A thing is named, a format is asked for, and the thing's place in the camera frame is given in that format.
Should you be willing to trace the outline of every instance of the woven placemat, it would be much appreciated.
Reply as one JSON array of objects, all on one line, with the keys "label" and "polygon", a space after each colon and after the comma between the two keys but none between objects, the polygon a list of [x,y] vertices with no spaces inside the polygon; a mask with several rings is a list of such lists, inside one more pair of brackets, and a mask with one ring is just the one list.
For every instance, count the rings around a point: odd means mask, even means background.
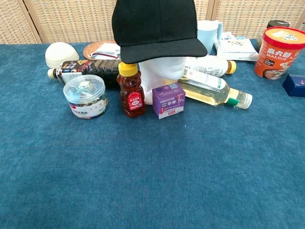
[{"label": "woven placemat", "polygon": [[112,43],[115,44],[115,41],[101,41],[101,42],[94,42],[91,44],[88,44],[85,48],[84,51],[82,52],[83,56],[88,59],[88,60],[95,60],[90,58],[90,54],[93,53],[95,50],[97,50],[101,45],[104,43]]}]

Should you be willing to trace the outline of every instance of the black baseball cap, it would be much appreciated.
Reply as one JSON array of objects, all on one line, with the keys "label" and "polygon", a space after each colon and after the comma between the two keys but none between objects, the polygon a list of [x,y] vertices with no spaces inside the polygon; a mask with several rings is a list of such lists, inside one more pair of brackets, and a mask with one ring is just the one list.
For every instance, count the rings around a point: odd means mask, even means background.
[{"label": "black baseball cap", "polygon": [[112,30],[124,63],[207,55],[197,39],[194,0],[117,0]]}]

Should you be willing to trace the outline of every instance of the wicker screen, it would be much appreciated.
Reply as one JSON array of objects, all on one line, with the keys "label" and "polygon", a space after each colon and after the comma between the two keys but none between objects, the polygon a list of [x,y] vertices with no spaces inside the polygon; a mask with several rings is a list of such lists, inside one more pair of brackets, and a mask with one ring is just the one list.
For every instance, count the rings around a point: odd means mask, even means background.
[{"label": "wicker screen", "polygon": [[305,0],[216,0],[213,19],[224,31],[257,38],[270,20],[284,20],[295,27],[305,10]]},{"label": "wicker screen", "polygon": [[0,43],[41,43],[22,0],[0,0],[0,21]]},{"label": "wicker screen", "polygon": [[44,43],[112,40],[116,0],[25,0]]},{"label": "wicker screen", "polygon": [[194,1],[195,1],[195,5],[196,5],[197,19],[198,20],[206,20],[207,19],[206,16],[207,16],[207,12],[208,12],[209,0],[194,0]]}]

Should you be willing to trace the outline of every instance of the cooking oil bottle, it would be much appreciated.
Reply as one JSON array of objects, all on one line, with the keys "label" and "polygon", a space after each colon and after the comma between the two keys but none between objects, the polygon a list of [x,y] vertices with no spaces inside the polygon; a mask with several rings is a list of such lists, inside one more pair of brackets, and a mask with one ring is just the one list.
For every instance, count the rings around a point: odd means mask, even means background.
[{"label": "cooking oil bottle", "polygon": [[252,102],[252,95],[230,88],[222,78],[198,71],[185,69],[178,83],[187,97],[210,105],[227,103],[247,109]]}]

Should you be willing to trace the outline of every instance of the table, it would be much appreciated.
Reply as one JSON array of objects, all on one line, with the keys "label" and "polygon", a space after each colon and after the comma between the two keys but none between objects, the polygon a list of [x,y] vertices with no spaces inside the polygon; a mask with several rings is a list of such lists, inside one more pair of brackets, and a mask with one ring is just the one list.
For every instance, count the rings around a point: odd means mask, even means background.
[{"label": "table", "polygon": [[0,45],[1,228],[305,227],[305,98],[285,78],[238,62],[224,79],[253,95],[247,110],[187,99],[172,117],[149,106],[130,119],[107,89],[106,114],[81,120],[47,77],[47,47]]}]

